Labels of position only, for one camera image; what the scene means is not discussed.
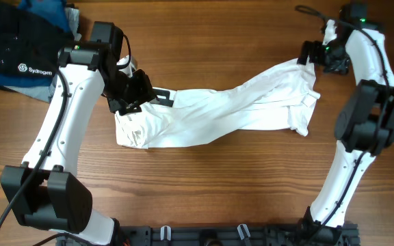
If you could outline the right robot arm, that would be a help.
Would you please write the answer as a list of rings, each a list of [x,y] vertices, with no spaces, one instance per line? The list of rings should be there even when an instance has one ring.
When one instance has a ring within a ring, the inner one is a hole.
[[[300,239],[335,243],[345,214],[366,169],[394,142],[394,74],[383,26],[367,19],[365,3],[351,1],[336,18],[306,5],[295,10],[320,18],[322,41],[306,41],[299,65],[322,66],[325,73],[354,73],[354,93],[335,127],[335,156],[326,181],[302,222]]]

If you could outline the white polo shirt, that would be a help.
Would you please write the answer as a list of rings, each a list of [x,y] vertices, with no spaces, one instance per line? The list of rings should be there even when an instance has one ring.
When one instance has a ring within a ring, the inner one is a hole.
[[[315,66],[277,64],[233,89],[178,90],[171,107],[146,102],[139,113],[116,115],[120,146],[183,148],[209,144],[236,130],[289,129],[305,137],[319,93]]]

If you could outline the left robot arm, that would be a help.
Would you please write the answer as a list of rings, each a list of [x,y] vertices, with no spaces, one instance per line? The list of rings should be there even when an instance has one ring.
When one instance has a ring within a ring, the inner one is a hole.
[[[5,213],[19,225],[51,231],[60,243],[129,244],[118,220],[96,211],[91,192],[77,179],[79,150],[100,97],[118,115],[139,113],[144,103],[172,104],[131,57],[119,62],[128,44],[115,24],[97,21],[87,42],[60,49],[51,64],[55,92],[36,140],[20,165],[1,173]]]

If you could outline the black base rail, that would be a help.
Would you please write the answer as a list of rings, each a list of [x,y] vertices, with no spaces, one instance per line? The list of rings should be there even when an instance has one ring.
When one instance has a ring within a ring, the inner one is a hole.
[[[121,227],[124,245],[361,245],[358,226],[346,224],[337,231],[324,228],[308,244],[296,238],[298,226],[280,224],[215,228],[151,228],[149,226]]]

